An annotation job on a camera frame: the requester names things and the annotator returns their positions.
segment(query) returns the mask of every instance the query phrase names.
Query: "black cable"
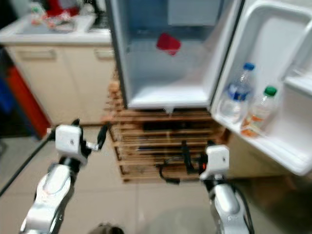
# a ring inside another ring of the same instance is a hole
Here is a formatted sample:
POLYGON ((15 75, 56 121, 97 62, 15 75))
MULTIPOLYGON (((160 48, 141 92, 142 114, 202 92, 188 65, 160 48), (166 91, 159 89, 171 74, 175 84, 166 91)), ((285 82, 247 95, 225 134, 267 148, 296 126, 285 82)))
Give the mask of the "black cable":
POLYGON ((164 177, 164 175, 162 174, 162 170, 164 167, 168 166, 168 164, 166 163, 166 161, 164 161, 164 164, 159 165, 159 176, 160 178, 162 178, 163 180, 165 180, 167 183, 171 183, 171 184, 180 184, 180 179, 179 178, 168 178, 168 177, 164 177))
POLYGON ((14 175, 9 179, 9 181, 5 184, 5 186, 0 191, 0 197, 6 192, 6 190, 11 186, 14 180, 20 175, 20 173, 24 170, 24 168, 29 164, 29 162, 36 156, 36 154, 53 139, 55 133, 52 132, 45 140, 43 140, 40 145, 32 152, 32 154, 26 159, 26 161, 18 168, 18 170, 14 173, 14 175))

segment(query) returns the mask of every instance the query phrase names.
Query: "bottle cap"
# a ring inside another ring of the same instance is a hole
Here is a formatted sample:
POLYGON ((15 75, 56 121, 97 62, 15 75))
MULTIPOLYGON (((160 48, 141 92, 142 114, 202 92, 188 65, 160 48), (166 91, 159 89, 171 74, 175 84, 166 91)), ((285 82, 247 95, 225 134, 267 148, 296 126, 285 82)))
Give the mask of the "bottle cap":
POLYGON ((264 95, 274 97, 277 92, 277 89, 273 86, 267 86, 264 90, 264 95))
POLYGON ((251 63, 251 62, 246 62, 246 63, 244 64, 244 69, 245 69, 245 70, 248 70, 248 71, 252 71, 252 70, 254 69, 254 64, 251 63))
POLYGON ((32 12, 38 13, 38 12, 39 12, 39 9, 38 9, 37 7, 33 7, 33 8, 32 8, 32 12))

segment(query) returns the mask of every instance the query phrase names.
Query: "open fridge door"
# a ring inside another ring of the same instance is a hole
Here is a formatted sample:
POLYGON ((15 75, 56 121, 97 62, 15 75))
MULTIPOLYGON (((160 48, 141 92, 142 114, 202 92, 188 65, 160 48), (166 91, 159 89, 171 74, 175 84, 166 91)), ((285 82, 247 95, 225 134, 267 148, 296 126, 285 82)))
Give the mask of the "open fridge door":
POLYGON ((312 169, 312 4, 297 0, 247 0, 212 103, 213 118, 294 174, 312 169), (255 95, 277 88, 276 111, 260 136, 245 137, 241 122, 219 112, 229 83, 244 63, 254 63, 255 95))

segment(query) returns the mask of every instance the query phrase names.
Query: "blue bottle cap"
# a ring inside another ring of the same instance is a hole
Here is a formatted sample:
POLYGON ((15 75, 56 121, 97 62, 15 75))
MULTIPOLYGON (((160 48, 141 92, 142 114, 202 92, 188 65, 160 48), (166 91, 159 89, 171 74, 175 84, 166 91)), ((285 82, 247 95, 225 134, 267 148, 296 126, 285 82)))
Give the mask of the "blue bottle cap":
POLYGON ((244 70, 252 71, 254 69, 254 64, 251 62, 246 62, 244 64, 244 70))

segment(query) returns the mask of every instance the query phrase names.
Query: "kitchen counter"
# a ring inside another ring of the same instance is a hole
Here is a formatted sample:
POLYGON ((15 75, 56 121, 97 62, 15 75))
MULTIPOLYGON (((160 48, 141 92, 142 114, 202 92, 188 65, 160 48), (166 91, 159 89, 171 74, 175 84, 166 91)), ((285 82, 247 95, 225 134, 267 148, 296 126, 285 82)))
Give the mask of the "kitchen counter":
POLYGON ((0 31, 0 43, 3 45, 17 44, 111 44, 110 30, 102 32, 88 32, 95 20, 95 16, 75 16, 76 30, 71 33, 42 33, 42 34, 21 34, 24 28, 31 22, 31 16, 25 16, 8 25, 0 31))

